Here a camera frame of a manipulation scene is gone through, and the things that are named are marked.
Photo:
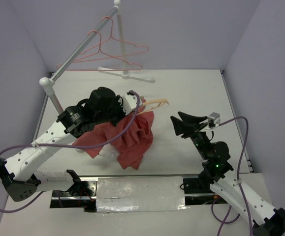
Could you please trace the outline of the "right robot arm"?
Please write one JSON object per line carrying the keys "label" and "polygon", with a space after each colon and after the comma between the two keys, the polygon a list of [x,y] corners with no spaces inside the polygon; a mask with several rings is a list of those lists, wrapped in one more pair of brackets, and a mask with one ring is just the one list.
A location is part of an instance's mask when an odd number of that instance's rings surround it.
{"label": "right robot arm", "polygon": [[203,192],[217,194],[224,199],[249,225],[251,236],[282,236],[285,233],[285,210],[265,201],[240,178],[240,167],[229,163],[228,145],[223,141],[213,143],[207,132],[237,120],[221,122],[218,113],[196,117],[183,112],[171,116],[176,136],[191,139],[201,158],[203,171],[198,175]]}

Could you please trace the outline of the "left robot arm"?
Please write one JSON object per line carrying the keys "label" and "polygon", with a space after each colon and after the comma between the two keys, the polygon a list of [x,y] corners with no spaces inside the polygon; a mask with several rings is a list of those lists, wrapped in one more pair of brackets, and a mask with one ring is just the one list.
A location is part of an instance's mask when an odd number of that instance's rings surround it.
{"label": "left robot arm", "polygon": [[74,170],[43,171],[40,166],[62,148],[74,143],[96,125],[116,125],[128,115],[136,116],[142,101],[129,91],[120,96],[109,88],[99,87],[90,97],[67,107],[39,138],[22,147],[16,155],[0,158],[0,178],[8,195],[20,202],[36,192],[61,190],[70,196],[81,191],[82,181]]}

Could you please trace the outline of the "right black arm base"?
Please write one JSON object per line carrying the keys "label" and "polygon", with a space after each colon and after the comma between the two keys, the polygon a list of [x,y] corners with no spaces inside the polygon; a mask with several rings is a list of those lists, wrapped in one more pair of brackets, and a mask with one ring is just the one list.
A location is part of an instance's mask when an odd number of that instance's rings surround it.
{"label": "right black arm base", "polygon": [[212,194],[209,184],[198,177],[184,177],[183,183],[179,186],[185,194]]}

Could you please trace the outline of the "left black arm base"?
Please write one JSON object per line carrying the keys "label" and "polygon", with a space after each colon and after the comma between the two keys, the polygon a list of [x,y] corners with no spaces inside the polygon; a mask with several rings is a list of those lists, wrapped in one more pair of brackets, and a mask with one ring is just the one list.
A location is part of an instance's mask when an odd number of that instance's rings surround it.
{"label": "left black arm base", "polygon": [[82,208],[84,212],[97,212],[98,178],[79,176],[73,170],[68,170],[68,173],[73,184],[66,191],[52,192],[50,208]]}

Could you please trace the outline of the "red t shirt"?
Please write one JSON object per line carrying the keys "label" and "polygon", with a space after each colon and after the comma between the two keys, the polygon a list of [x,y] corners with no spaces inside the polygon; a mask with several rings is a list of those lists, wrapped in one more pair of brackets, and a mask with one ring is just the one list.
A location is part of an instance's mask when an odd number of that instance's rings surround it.
{"label": "red t shirt", "polygon": [[[99,155],[106,158],[116,158],[123,169],[132,167],[137,170],[142,162],[143,155],[151,147],[154,139],[151,131],[154,112],[145,112],[144,110],[144,106],[139,108],[134,122],[121,137],[103,147],[87,149],[86,153],[91,158],[96,158]],[[131,121],[132,116],[133,114],[130,114],[125,117],[116,126],[109,122],[97,125],[93,131],[86,132],[78,138],[73,145],[96,146],[105,143],[123,131]]]}

